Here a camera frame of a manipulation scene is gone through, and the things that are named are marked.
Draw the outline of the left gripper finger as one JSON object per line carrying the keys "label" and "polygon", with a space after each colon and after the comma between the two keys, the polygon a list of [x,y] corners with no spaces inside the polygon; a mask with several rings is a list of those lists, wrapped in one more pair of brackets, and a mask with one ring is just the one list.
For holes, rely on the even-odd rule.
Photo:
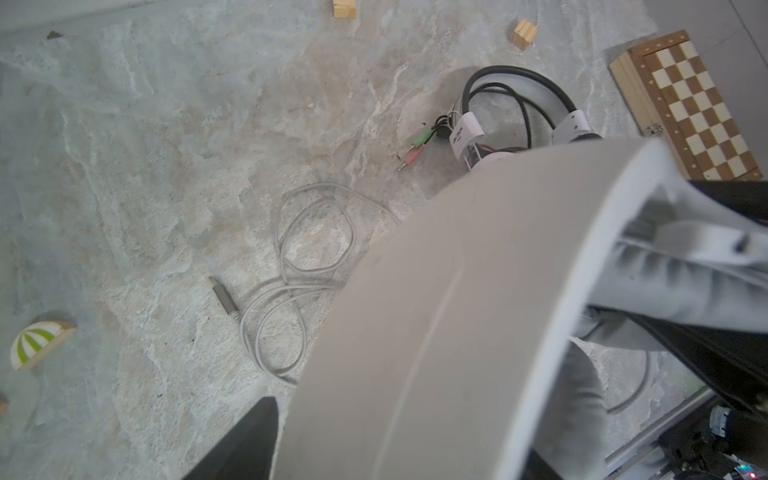
{"label": "left gripper finger", "polygon": [[261,398],[184,480],[269,479],[278,427],[276,398]]}

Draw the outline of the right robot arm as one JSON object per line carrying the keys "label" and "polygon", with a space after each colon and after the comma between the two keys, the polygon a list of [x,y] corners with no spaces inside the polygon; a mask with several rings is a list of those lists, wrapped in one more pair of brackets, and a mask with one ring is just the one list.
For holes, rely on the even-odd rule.
{"label": "right robot arm", "polygon": [[716,397],[659,439],[674,479],[767,477],[767,336],[671,327],[683,364]]}

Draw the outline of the black and white headphones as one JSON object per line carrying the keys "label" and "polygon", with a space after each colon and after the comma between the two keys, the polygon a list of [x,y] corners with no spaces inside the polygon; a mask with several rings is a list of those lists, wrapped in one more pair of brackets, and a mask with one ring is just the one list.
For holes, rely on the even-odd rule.
{"label": "black and white headphones", "polygon": [[471,171],[536,147],[599,138],[586,114],[554,81],[523,67],[492,65],[472,73],[447,111],[428,123],[397,159],[404,170],[427,146],[443,145]]}

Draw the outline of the green striped half-round block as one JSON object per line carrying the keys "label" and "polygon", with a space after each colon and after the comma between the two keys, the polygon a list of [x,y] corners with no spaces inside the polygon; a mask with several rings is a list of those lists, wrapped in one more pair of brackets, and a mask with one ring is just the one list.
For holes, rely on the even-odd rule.
{"label": "green striped half-round block", "polygon": [[40,321],[26,327],[11,346],[12,368],[15,371],[33,368],[76,331],[74,324],[58,320]]}

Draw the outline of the wooden block back centre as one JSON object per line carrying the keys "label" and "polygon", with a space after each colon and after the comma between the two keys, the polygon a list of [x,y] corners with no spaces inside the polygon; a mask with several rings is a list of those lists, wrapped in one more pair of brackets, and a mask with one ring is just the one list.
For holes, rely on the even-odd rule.
{"label": "wooden block back centre", "polygon": [[333,0],[333,16],[337,19],[355,19],[357,16],[356,0]]}

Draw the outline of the wooden block back right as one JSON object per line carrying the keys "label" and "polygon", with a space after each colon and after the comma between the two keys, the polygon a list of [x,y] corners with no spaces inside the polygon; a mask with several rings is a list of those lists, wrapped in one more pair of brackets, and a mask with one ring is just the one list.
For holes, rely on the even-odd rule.
{"label": "wooden block back right", "polygon": [[521,19],[512,31],[510,41],[520,51],[529,48],[538,34],[538,27],[527,19]]}

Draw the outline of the wooden chessboard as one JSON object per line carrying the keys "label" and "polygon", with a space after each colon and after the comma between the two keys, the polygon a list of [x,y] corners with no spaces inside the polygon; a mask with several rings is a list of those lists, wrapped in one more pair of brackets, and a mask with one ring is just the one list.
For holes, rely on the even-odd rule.
{"label": "wooden chessboard", "polygon": [[684,178],[763,179],[686,31],[634,46],[609,69],[641,134],[666,140]]}

